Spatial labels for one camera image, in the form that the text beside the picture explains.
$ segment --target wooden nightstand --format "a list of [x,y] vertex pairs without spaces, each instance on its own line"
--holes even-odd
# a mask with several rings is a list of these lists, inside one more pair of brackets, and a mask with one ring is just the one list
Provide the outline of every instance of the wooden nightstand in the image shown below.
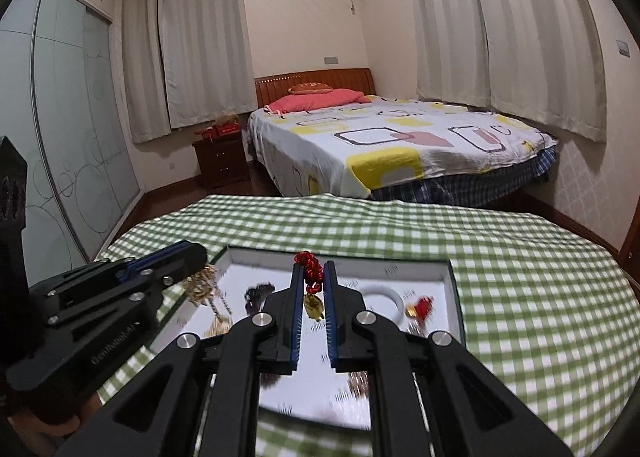
[[207,190],[250,179],[240,132],[193,143]]

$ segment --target red ornament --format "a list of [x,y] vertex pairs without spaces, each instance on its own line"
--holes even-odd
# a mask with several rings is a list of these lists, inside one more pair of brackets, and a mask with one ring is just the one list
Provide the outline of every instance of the red ornament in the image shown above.
[[415,312],[419,322],[424,322],[433,312],[433,297],[423,296],[415,304]]
[[322,291],[324,271],[313,253],[301,251],[294,257],[294,261],[305,268],[306,291],[309,294],[316,294]]

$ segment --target light switch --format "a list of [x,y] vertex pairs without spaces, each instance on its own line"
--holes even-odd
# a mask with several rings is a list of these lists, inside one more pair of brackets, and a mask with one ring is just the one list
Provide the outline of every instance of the light switch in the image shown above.
[[631,58],[631,54],[629,52],[629,44],[622,40],[616,40],[616,42],[618,44],[618,51],[620,52],[620,54],[626,56],[627,58]]

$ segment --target sliding wardrobe door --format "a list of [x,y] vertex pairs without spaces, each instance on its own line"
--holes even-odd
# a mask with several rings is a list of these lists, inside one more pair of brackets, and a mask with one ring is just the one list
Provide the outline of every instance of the sliding wardrobe door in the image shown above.
[[76,0],[41,0],[36,115],[63,212],[92,259],[139,192],[120,129],[107,24]]
[[14,0],[0,20],[0,135],[28,163],[22,245],[30,285],[84,263],[47,176],[34,121],[31,85],[38,0]]
[[109,60],[109,25],[87,10],[84,14],[84,74],[95,137],[104,169],[124,211],[140,188],[122,135]]

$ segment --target curtain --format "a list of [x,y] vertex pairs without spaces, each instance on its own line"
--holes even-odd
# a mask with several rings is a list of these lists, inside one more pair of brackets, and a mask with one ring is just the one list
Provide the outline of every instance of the curtain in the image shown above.
[[602,50],[588,0],[480,0],[491,104],[606,140]]
[[133,142],[171,132],[158,36],[158,0],[123,0],[122,59]]
[[172,128],[257,106],[244,0],[160,0]]
[[478,0],[414,0],[418,97],[488,106],[486,36]]

